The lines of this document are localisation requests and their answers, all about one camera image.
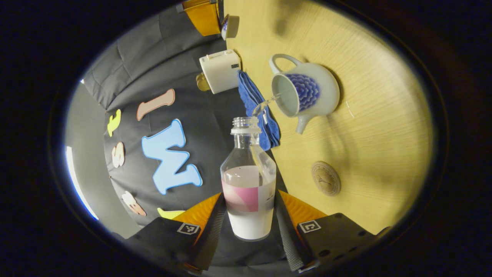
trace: pink label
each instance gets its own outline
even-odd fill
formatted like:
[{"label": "pink label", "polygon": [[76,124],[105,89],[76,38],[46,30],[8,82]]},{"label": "pink label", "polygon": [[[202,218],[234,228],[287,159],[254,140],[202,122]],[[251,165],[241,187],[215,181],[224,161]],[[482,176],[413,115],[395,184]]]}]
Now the pink label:
[{"label": "pink label", "polygon": [[258,211],[258,187],[239,188],[222,182],[227,205],[238,211]]}]

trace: teapot handle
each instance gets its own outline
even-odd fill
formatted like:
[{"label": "teapot handle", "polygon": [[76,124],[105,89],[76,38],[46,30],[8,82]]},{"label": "teapot handle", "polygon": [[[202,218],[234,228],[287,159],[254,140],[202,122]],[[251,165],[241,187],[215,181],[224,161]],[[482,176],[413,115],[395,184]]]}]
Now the teapot handle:
[{"label": "teapot handle", "polygon": [[293,62],[296,66],[302,64],[301,61],[297,60],[296,58],[292,57],[292,56],[289,56],[289,55],[285,55],[285,54],[275,54],[273,55],[271,58],[270,58],[270,61],[269,61],[269,64],[270,64],[270,68],[272,69],[272,72],[274,74],[277,74],[277,73],[280,73],[280,69],[278,69],[276,63],[275,63],[275,60],[277,58],[284,58],[284,59],[288,59],[289,61]]}]

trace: white wall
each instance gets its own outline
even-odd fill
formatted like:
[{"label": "white wall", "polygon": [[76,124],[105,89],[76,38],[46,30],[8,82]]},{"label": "white wall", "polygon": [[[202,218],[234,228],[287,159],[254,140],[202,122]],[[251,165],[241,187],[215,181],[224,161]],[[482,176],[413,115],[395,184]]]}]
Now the white wall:
[{"label": "white wall", "polygon": [[72,147],[81,191],[99,222],[128,238],[140,228],[131,219],[109,179],[103,149],[104,109],[80,84],[67,115],[65,144]]}]

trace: teapot spout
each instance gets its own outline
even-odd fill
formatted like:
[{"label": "teapot spout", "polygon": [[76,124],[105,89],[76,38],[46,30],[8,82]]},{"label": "teapot spout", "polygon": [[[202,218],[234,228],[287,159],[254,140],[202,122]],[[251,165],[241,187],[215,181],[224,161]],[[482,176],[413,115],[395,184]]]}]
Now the teapot spout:
[{"label": "teapot spout", "polygon": [[311,120],[312,118],[313,118],[312,115],[300,115],[299,121],[297,123],[296,132],[302,135],[304,129],[306,128],[306,125],[308,124],[309,120]]}]

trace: black fabric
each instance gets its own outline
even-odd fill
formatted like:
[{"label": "black fabric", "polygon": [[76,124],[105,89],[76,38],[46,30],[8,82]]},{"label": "black fabric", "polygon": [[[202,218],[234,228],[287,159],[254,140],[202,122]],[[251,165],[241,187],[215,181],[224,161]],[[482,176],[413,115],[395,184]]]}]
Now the black fabric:
[{"label": "black fabric", "polygon": [[[195,78],[201,72],[200,57],[225,49],[225,41],[220,37],[202,37],[185,13],[178,14],[175,9],[169,9],[120,37],[97,59],[84,78],[90,93],[107,110],[106,123],[117,109],[122,112],[112,137],[106,126],[104,131],[101,130],[104,153],[116,194],[141,227],[160,217],[157,208],[186,210],[222,191],[219,168],[234,147],[230,135],[232,120],[246,116],[246,110],[237,89],[213,95],[200,91]],[[175,102],[137,121],[138,105],[170,88],[176,92]],[[164,130],[176,118],[183,126],[186,144],[170,150],[190,153],[178,172],[188,164],[194,164],[203,184],[170,188],[162,195],[153,181],[160,161],[144,156],[141,139]],[[114,168],[111,151],[119,141],[124,144],[125,162]],[[278,170],[277,188],[286,191]],[[125,191],[135,197],[147,216],[134,214],[124,204],[121,195]],[[226,216],[212,267],[241,268],[279,261],[279,266],[288,270],[284,257],[276,215],[270,235],[260,242],[237,239]]]}]

